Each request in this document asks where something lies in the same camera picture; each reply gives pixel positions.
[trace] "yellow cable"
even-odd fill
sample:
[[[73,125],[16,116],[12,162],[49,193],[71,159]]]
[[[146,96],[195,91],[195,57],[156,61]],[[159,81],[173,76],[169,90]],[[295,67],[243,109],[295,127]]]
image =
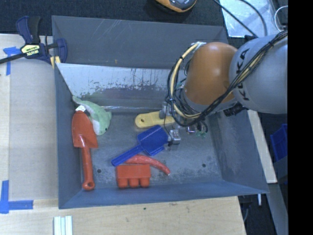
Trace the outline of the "yellow cable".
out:
[[[182,56],[181,58],[178,60],[178,62],[176,63],[176,66],[173,70],[173,74],[171,77],[171,84],[170,84],[170,93],[171,93],[171,98],[173,98],[174,95],[174,81],[177,75],[177,72],[179,70],[179,66],[181,64],[181,62],[183,61],[183,59],[190,53],[192,52],[197,46],[199,45],[199,43],[195,43],[194,45],[192,45]],[[200,113],[194,114],[194,115],[187,115],[184,114],[180,111],[180,109],[176,106],[176,104],[174,103],[174,109],[176,110],[176,112],[181,115],[184,118],[196,118],[200,115]]]

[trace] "blue tape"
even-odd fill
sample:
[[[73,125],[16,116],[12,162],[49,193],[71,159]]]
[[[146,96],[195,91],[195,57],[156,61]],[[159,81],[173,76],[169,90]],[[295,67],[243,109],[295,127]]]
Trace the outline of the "blue tape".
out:
[[[3,51],[5,52],[5,54],[8,55],[8,57],[10,57],[11,55],[16,55],[16,54],[20,54],[21,50],[16,48],[16,47],[9,47],[9,48],[4,48]],[[11,62],[7,62],[6,64],[6,75],[10,75],[11,74]]]
[[[9,201],[9,181],[2,182],[1,198],[0,198],[0,213],[8,214],[13,210],[32,210],[33,200]]]

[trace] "blue box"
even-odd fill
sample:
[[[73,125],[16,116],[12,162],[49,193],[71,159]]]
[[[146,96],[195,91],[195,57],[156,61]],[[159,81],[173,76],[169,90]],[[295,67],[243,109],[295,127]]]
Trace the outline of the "blue box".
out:
[[[279,161],[288,154],[287,124],[282,124],[274,134],[270,136],[271,144],[275,155],[275,161]]]

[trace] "blue plastic handle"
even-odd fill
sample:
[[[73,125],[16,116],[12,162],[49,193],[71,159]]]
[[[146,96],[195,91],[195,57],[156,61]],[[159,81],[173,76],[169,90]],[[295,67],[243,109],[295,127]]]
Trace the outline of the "blue plastic handle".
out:
[[[134,148],[132,148],[132,149],[124,152],[123,154],[119,155],[115,159],[112,159],[111,163],[114,166],[118,166],[118,165],[124,163],[126,160],[132,158],[134,155],[140,153],[141,151],[143,151],[143,148],[141,147],[141,145],[137,145]]]
[[[18,19],[16,22],[16,28],[19,34],[24,38],[26,44],[30,44],[33,41],[33,38],[28,28],[28,19],[29,16],[24,16]]]
[[[64,38],[57,39],[57,44],[59,48],[59,57],[62,63],[67,60],[67,42]]]

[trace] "yellow handle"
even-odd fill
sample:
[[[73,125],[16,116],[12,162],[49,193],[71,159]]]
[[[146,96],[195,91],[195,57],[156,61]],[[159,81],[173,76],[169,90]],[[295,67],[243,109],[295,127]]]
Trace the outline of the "yellow handle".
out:
[[[166,116],[165,122],[164,119],[159,117],[159,112],[150,112],[145,114],[139,114],[135,118],[135,124],[139,128],[150,128],[155,125],[164,125],[164,124],[170,124],[174,123],[175,120],[172,116]]]

